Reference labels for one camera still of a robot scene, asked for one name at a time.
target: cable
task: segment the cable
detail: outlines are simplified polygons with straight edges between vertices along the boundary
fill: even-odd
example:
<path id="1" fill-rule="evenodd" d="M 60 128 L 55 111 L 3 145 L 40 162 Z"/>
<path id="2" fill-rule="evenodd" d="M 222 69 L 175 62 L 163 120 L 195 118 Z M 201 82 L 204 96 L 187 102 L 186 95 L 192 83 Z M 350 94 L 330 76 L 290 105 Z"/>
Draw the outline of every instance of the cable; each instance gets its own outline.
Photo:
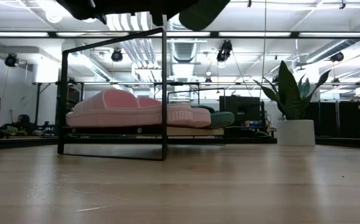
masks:
<path id="1" fill-rule="evenodd" d="M 245 79 L 244 79 L 244 76 L 242 75 L 241 69 L 240 69 L 240 67 L 238 66 L 237 58 L 235 57 L 234 51 L 231 50 L 231 52 L 232 52 L 232 55 L 234 56 L 235 64 L 237 65 L 238 71 L 239 71 L 240 76 L 241 76 L 241 78 L 242 78 L 242 82 L 244 83 L 245 87 L 247 88 L 250 97 L 252 97 L 252 94 L 250 93 L 250 90 L 249 90 L 249 88 L 248 88 L 248 85 L 245 83 Z"/>
<path id="2" fill-rule="evenodd" d="M 2 104 L 3 104 L 3 102 L 4 102 L 4 97 L 5 97 L 5 95 L 6 95 L 6 87 L 7 87 L 7 80 L 8 80 L 8 73 L 9 73 L 9 71 L 10 71 L 10 68 L 7 67 L 6 81 L 4 82 L 3 96 L 2 96 L 2 98 L 1 98 L 1 103 L 2 103 Z"/>
<path id="3" fill-rule="evenodd" d="M 260 83 L 263 85 L 263 79 L 265 78 L 265 56 L 266 56 L 266 31 L 267 31 L 267 0 L 265 0 L 265 38 L 263 40 L 263 66 L 262 66 L 262 82 Z M 259 91 L 259 99 L 262 97 L 262 88 Z"/>

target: ceiling light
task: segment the ceiling light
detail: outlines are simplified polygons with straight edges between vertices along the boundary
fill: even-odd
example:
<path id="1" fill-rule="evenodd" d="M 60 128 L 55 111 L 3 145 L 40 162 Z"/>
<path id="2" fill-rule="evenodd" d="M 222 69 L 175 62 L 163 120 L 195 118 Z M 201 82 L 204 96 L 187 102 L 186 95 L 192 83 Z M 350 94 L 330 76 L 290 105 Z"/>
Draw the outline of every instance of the ceiling light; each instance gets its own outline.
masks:
<path id="1" fill-rule="evenodd" d="M 360 32 L 301 32 L 299 37 L 360 37 Z"/>
<path id="2" fill-rule="evenodd" d="M 266 32 L 266 37 L 289 37 L 290 32 Z M 264 32 L 220 32 L 219 37 L 264 37 Z"/>
<path id="3" fill-rule="evenodd" d="M 224 68 L 225 67 L 225 62 L 217 62 L 217 66 L 219 68 Z"/>
<path id="4" fill-rule="evenodd" d="M 58 32 L 58 37 L 123 37 L 127 32 Z"/>
<path id="5" fill-rule="evenodd" d="M 210 36 L 210 32 L 193 32 L 193 31 L 169 31 L 167 32 L 168 37 L 208 37 Z"/>
<path id="6" fill-rule="evenodd" d="M 89 18 L 89 19 L 85 19 L 83 21 L 87 22 L 87 23 L 92 23 L 92 22 L 96 21 L 96 19 Z"/>
<path id="7" fill-rule="evenodd" d="M 0 37 L 48 37 L 46 32 L 0 32 Z"/>

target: fluorescent light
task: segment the fluorescent light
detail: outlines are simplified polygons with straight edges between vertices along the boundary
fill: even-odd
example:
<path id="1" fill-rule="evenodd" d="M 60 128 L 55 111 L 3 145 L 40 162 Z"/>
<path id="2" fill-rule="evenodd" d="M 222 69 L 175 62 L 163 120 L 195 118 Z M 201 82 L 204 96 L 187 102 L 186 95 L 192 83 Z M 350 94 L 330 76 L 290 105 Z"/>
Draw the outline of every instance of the fluorescent light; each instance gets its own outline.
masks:
<path id="1" fill-rule="evenodd" d="M 90 83 L 84 83 L 85 85 L 111 85 L 111 83 L 93 83 L 93 82 L 90 82 Z"/>
<path id="2" fill-rule="evenodd" d="M 132 83 L 132 82 L 114 82 L 117 83 L 118 85 L 154 85 L 153 82 L 137 82 L 137 83 Z"/>
<path id="3" fill-rule="evenodd" d="M 299 37 L 360 37 L 360 32 L 301 32 Z"/>
<path id="4" fill-rule="evenodd" d="M 48 37 L 46 32 L 0 32 L 0 37 Z"/>
<path id="5" fill-rule="evenodd" d="M 168 37 L 208 37 L 210 32 L 194 32 L 194 31 L 168 31 L 166 33 Z M 153 34 L 150 37 L 162 37 L 162 34 Z"/>
<path id="6" fill-rule="evenodd" d="M 289 37 L 290 32 L 266 32 L 266 37 Z M 264 32 L 220 32 L 219 37 L 264 37 Z"/>
<path id="7" fill-rule="evenodd" d="M 123 37 L 127 32 L 58 32 L 59 37 Z"/>

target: black metal frame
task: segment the black metal frame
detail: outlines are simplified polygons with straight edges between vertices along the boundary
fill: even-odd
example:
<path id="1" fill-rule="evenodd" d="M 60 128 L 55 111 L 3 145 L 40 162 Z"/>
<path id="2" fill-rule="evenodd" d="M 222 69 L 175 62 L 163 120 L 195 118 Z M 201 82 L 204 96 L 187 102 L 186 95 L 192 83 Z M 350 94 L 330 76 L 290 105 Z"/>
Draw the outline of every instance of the black metal frame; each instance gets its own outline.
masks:
<path id="1" fill-rule="evenodd" d="M 64 50 L 62 52 L 62 73 L 60 81 L 60 111 L 59 111 L 59 143 L 57 153 L 61 155 L 73 155 L 73 156 L 93 156 L 93 157 L 115 157 L 123 159 L 146 159 L 146 160 L 155 160 L 163 161 L 168 155 L 168 134 L 167 134 L 167 104 L 166 102 L 166 90 L 167 90 L 167 58 L 162 57 L 162 125 L 159 126 L 143 126 L 143 127 L 128 127 L 128 128 L 70 128 L 66 127 L 66 114 L 63 108 L 66 107 L 66 97 L 67 97 L 67 85 L 68 85 L 68 56 L 71 53 L 75 53 L 82 50 L 88 50 L 95 47 L 101 47 L 107 44 L 115 44 L 132 39 L 140 38 L 149 38 L 149 36 L 154 34 L 162 34 L 162 55 L 166 55 L 167 51 L 167 37 L 166 31 L 163 28 L 157 28 L 149 30 L 146 32 L 139 32 L 136 34 L 127 35 L 125 37 L 118 37 L 115 39 L 110 39 L 95 44 L 85 45 L 82 47 L 77 47 L 74 49 Z M 119 139 L 71 139 L 70 134 L 157 134 L 161 135 L 161 157 L 160 158 L 151 158 L 151 157 L 138 157 L 138 156 L 95 156 L 95 155 L 85 155 L 85 154 L 66 154 L 64 147 L 68 143 L 82 143 L 82 144 L 144 144 L 143 141 L 138 141 L 142 139 L 132 139 L 131 142 L 121 141 Z"/>
<path id="2" fill-rule="evenodd" d="M 41 33 L 45 35 L 7 35 L 9 33 Z M 309 30 L 217 30 L 217 31 L 201 31 L 207 32 L 209 35 L 200 36 L 200 35 L 193 35 L 194 32 L 189 32 L 188 36 L 184 35 L 176 35 L 176 33 L 183 33 L 181 31 L 169 31 L 170 39 L 338 39 L 338 40 L 347 40 L 347 39 L 359 39 L 359 36 L 342 36 L 342 34 L 358 34 L 360 31 L 309 31 Z M 256 33 L 266 33 L 266 34 L 273 34 L 273 35 L 260 35 L 256 36 Z M 275 35 L 278 32 L 286 32 L 290 33 L 290 35 Z M 300 36 L 301 33 L 314 33 L 317 34 L 315 37 L 305 37 Z M 0 39 L 109 39 L 113 37 L 117 38 L 124 38 L 125 35 L 134 35 L 140 34 L 140 31 L 45 31 L 45 30 L 33 30 L 33 31 L 24 31 L 24 30 L 0 30 Z M 226 35 L 220 36 L 219 33 L 244 33 L 245 35 Z M 332 33 L 333 35 L 321 35 L 322 33 Z M 149 39 L 160 39 L 161 37 L 158 35 L 151 35 L 147 37 Z"/>

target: ceiling duct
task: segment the ceiling duct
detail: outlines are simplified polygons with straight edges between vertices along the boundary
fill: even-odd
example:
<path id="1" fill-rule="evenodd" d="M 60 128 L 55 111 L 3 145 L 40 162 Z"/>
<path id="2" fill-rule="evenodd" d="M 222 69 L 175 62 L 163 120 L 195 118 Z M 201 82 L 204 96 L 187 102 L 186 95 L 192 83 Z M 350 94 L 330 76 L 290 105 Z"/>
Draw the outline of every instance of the ceiling duct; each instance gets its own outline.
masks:
<path id="1" fill-rule="evenodd" d="M 360 31 L 360 26 L 358 26 L 355 30 Z M 329 58 L 330 56 L 360 42 L 360 39 L 348 39 L 348 40 L 334 40 L 324 47 L 316 50 L 315 52 L 306 56 L 306 58 L 302 61 L 306 63 L 316 63 L 323 59 Z"/>
<path id="2" fill-rule="evenodd" d="M 174 17 L 170 21 L 171 30 L 183 30 L 188 31 L 180 21 L 178 17 Z M 192 73 L 194 71 L 194 65 L 190 64 L 193 60 L 196 59 L 197 55 L 197 43 L 184 43 L 184 42 L 175 42 L 170 45 L 171 53 L 173 59 L 179 64 L 172 65 L 172 71 L 174 77 L 178 82 L 188 82 L 191 80 Z M 186 91 L 189 90 L 185 86 L 175 86 L 175 91 Z M 176 96 L 180 97 L 189 97 L 190 93 L 178 93 Z"/>

